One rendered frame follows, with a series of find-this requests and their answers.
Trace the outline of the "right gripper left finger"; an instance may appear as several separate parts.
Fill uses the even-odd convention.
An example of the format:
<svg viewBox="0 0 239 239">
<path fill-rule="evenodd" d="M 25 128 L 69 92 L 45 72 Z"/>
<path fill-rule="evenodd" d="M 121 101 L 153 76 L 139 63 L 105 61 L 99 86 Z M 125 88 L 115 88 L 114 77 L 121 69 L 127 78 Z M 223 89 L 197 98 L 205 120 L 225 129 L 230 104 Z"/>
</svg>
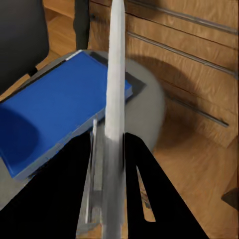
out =
<svg viewBox="0 0 239 239">
<path fill-rule="evenodd" d="M 0 211 L 0 239 L 75 239 L 90 153 L 72 138 Z"/>
</svg>

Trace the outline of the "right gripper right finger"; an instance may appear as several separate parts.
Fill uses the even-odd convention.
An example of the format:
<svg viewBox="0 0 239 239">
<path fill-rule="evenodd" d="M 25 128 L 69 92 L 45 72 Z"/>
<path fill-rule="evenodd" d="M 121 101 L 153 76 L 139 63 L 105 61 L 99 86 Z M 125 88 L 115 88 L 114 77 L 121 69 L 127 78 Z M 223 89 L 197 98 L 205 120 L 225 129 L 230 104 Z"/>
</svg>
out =
<svg viewBox="0 0 239 239">
<path fill-rule="evenodd" d="M 156 222 L 144 219 L 138 166 Z M 144 141 L 125 133 L 128 239 L 209 239 Z"/>
</svg>

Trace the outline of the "pen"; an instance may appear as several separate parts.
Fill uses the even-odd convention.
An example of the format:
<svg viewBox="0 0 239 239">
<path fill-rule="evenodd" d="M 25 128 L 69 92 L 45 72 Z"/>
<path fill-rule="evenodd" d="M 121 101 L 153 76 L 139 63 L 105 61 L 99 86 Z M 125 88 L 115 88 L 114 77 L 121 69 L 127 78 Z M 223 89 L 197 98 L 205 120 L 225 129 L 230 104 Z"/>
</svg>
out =
<svg viewBox="0 0 239 239">
<path fill-rule="evenodd" d="M 105 113 L 102 190 L 94 190 L 98 115 L 94 119 L 85 223 L 92 221 L 92 209 L 101 208 L 102 239 L 121 239 L 124 224 L 124 0 L 113 0 Z"/>
</svg>

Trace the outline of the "folder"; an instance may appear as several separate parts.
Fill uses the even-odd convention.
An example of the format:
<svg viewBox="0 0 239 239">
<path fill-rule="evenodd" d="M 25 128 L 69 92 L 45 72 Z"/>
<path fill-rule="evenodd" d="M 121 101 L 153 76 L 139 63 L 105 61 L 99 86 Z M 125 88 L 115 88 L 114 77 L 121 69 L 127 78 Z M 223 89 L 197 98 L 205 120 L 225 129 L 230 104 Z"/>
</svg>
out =
<svg viewBox="0 0 239 239">
<path fill-rule="evenodd" d="M 22 182 L 105 117 L 108 69 L 78 50 L 0 101 L 0 157 Z M 132 85 L 125 83 L 124 99 Z"/>
</svg>

